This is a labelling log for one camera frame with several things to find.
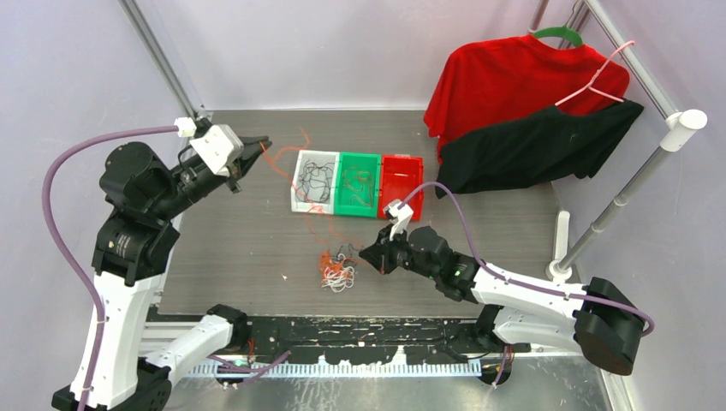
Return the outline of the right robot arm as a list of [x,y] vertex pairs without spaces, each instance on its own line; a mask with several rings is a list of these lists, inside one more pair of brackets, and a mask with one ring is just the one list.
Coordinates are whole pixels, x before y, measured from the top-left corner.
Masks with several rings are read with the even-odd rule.
[[387,225],[359,256],[382,274],[401,268],[432,280],[453,301],[483,305],[476,343],[494,352],[533,343],[582,354],[606,372],[628,376],[642,337],[654,328],[613,283],[553,283],[506,271],[453,250],[432,227],[395,232]]

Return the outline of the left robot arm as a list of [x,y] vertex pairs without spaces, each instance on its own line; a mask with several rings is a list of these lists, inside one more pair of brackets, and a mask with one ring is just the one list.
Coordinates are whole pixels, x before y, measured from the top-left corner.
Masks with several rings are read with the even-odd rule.
[[99,185],[112,212],[92,255],[94,308],[74,381],[56,391],[58,410],[161,410],[172,388],[208,356],[240,353],[250,343],[247,315],[218,304],[191,330],[149,354],[140,343],[152,297],[179,239],[174,219],[221,186],[238,181],[271,146],[266,136],[242,139],[227,176],[214,174],[199,156],[173,168],[145,143],[113,150]]

